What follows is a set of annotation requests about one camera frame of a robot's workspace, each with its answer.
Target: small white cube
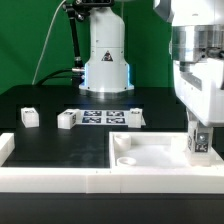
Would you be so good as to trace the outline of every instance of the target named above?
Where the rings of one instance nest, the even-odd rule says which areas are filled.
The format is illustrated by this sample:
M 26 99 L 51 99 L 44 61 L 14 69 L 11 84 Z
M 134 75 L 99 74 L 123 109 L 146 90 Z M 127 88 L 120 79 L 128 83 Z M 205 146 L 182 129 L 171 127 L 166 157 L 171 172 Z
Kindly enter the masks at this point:
M 39 127 L 39 114 L 33 107 L 22 108 L 21 119 L 26 128 Z
M 76 121 L 80 119 L 81 112 L 79 109 L 68 109 L 58 115 L 58 128 L 71 129 L 75 126 Z
M 128 127 L 141 128 L 142 125 L 142 109 L 131 108 L 128 114 Z
M 15 148 L 14 134 L 3 133 L 0 136 L 0 166 L 6 161 Z

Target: white block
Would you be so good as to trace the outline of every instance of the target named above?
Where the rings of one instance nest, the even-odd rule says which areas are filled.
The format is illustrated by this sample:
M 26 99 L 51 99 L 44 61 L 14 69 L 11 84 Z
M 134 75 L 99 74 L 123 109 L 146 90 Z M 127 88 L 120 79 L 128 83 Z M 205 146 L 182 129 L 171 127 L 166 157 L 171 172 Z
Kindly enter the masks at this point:
M 39 127 L 39 114 L 33 107 L 22 108 L 21 118 L 26 128 Z
M 186 150 L 186 158 L 191 166 L 211 166 L 215 160 L 216 153 L 214 150 L 208 153 L 192 153 L 189 149 Z
M 3 133 L 0 136 L 0 166 L 6 161 L 14 148 L 14 134 Z
M 79 109 L 67 109 L 58 115 L 58 128 L 71 129 L 80 117 L 81 112 Z
M 142 124 L 142 109 L 139 108 L 130 109 L 128 114 L 128 127 L 141 128 L 141 124 Z

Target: black square marker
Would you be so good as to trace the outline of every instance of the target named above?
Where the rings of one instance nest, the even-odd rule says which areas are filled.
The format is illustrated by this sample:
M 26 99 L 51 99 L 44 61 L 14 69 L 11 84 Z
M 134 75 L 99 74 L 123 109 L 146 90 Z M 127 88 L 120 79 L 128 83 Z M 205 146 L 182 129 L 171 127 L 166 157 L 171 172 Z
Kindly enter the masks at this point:
M 108 117 L 124 117 L 123 111 L 107 111 Z
M 83 124 L 100 124 L 101 118 L 99 118 L 99 117 L 83 117 L 82 123 Z
M 93 116 L 93 117 L 102 116 L 102 111 L 99 111 L 99 110 L 85 111 L 84 116 L 89 116 L 89 117 L 90 116 Z
M 124 118 L 107 118 L 107 124 L 125 124 Z

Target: white plastic tray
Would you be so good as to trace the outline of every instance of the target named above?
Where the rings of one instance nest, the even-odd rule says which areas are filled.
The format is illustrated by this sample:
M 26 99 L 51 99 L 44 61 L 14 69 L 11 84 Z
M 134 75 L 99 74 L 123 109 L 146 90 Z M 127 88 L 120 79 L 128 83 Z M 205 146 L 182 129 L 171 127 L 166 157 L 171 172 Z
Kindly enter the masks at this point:
M 1 167 L 0 192 L 224 194 L 222 159 L 213 150 L 210 167 L 190 166 L 184 154 L 186 134 L 128 132 L 131 148 L 122 153 L 114 147 L 116 134 L 110 133 L 110 168 Z M 137 163 L 118 167 L 120 156 L 135 157 Z

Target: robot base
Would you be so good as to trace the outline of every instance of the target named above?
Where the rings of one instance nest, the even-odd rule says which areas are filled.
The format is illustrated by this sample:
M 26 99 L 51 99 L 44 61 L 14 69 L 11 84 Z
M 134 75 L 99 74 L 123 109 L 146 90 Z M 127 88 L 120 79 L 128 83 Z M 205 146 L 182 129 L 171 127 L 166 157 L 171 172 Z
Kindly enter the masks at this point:
M 87 89 L 79 89 L 81 95 L 100 98 L 100 99 L 120 99 L 134 95 L 134 89 L 125 90 L 122 92 L 94 92 Z

